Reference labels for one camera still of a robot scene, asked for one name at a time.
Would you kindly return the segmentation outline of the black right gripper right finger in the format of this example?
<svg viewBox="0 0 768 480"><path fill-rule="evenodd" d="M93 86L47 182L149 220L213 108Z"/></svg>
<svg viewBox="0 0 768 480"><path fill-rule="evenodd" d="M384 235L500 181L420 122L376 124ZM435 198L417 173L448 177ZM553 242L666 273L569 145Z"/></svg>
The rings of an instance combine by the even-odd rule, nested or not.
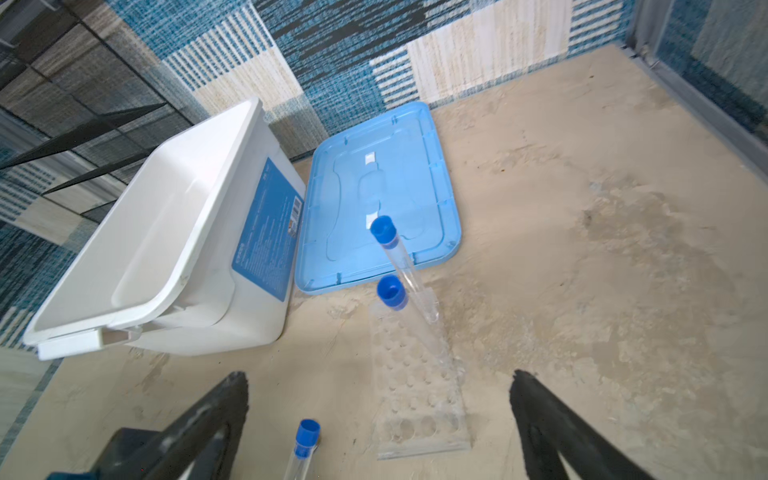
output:
<svg viewBox="0 0 768 480"><path fill-rule="evenodd" d="M531 373L514 372L509 400L530 479L567 479L564 463L582 479L651 477Z"/></svg>

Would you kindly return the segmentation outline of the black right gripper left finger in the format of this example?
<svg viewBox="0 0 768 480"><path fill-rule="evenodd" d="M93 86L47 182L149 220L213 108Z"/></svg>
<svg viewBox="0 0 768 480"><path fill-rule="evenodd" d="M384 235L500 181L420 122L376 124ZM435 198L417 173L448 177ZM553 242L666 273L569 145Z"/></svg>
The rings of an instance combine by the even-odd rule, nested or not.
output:
<svg viewBox="0 0 768 480"><path fill-rule="evenodd" d="M121 428L91 469L50 479L228 479L248 412L248 380L226 376L162 431Z"/></svg>

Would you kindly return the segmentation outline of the blue capped test tube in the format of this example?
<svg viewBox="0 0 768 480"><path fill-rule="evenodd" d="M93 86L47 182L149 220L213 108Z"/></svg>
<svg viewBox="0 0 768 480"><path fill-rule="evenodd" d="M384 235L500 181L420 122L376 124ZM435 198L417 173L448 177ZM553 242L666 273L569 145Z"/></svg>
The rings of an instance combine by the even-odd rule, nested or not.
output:
<svg viewBox="0 0 768 480"><path fill-rule="evenodd" d="M320 433L321 426L316 420L300 421L283 480L306 479L313 454L319 443Z"/></svg>
<svg viewBox="0 0 768 480"><path fill-rule="evenodd" d="M417 272L392 219L386 215L375 218L370 225L370 232L392 263L396 274L408 291L409 298L415 301L415 306L424 315L426 321L436 325L439 320L438 301L434 293L426 288Z"/></svg>
<svg viewBox="0 0 768 480"><path fill-rule="evenodd" d="M428 358L437 361L441 371L458 383L464 380L465 369L455 359L445 337L439 312L439 302L431 288L410 293L397 275L382 277L376 294L388 316L397 320L420 342L428 352Z"/></svg>

